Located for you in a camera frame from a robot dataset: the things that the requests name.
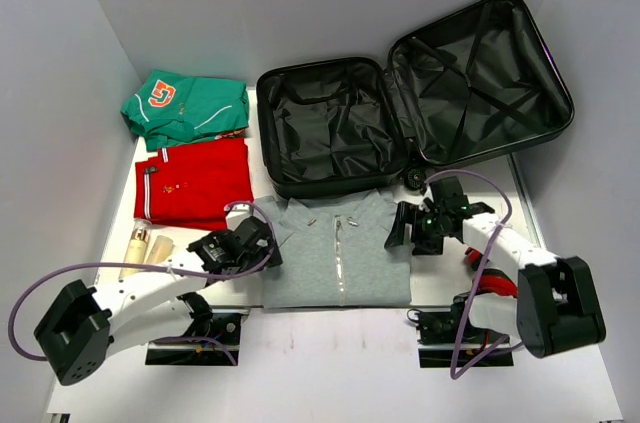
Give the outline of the red polo shirt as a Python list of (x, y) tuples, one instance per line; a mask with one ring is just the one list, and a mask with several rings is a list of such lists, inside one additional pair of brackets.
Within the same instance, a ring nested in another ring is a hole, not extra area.
[(161, 148), (135, 176), (133, 216), (154, 225), (224, 229), (225, 207), (254, 199), (242, 138)]

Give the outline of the beige cosmetic tube bottle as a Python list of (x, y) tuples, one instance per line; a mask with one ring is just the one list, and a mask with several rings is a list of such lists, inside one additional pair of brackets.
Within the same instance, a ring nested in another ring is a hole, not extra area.
[(174, 242), (171, 238), (159, 235), (155, 238), (151, 250), (147, 255), (144, 264), (145, 265), (157, 265), (164, 262), (169, 258), (174, 247)]

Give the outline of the red black headphones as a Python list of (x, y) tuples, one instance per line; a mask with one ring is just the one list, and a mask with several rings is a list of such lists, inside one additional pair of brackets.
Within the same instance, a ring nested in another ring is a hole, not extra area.
[[(472, 276), (477, 276), (477, 270), (482, 254), (468, 247), (465, 251), (465, 263), (471, 270)], [(478, 294), (493, 293), (502, 297), (518, 296), (516, 284), (500, 269), (486, 268), (479, 278)]]

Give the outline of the clear gold-cap cosmetic bottle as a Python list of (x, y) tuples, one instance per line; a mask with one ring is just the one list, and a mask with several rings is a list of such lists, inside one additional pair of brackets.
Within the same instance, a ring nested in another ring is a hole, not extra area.
[(124, 263), (141, 265), (144, 262), (150, 235), (151, 223), (145, 219), (136, 219), (124, 256)]

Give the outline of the green shirt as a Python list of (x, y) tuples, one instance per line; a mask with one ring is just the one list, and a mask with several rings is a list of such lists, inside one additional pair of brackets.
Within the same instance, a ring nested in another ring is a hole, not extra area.
[(240, 81), (154, 70), (120, 113), (152, 152), (243, 132), (249, 98)]

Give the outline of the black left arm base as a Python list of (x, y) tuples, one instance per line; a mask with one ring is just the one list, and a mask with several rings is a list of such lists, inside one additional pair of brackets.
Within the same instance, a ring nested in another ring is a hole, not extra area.
[(191, 326), (175, 341), (150, 343), (146, 366), (233, 367), (239, 363), (246, 309), (213, 309), (208, 320)]

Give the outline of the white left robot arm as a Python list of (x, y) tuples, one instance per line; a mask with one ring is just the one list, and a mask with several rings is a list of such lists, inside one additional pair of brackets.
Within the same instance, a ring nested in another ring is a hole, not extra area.
[(68, 283), (34, 336), (58, 382), (74, 385), (131, 347), (208, 340), (213, 313), (203, 290), (281, 262), (271, 225), (250, 216), (115, 283)]

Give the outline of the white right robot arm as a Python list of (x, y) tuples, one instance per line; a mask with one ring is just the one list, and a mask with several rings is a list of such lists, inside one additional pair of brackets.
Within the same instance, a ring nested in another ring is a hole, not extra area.
[(425, 344), (444, 335), (460, 346), (483, 338), (478, 352), (514, 338), (536, 358), (595, 345), (606, 326), (593, 276), (578, 256), (561, 257), (527, 240), (484, 202), (472, 202), (452, 173), (427, 180), (418, 204), (402, 201), (385, 242), (405, 243), (417, 256), (438, 256), (451, 238), (465, 245), (472, 271), (468, 292), (457, 295), (446, 318), (411, 317)]

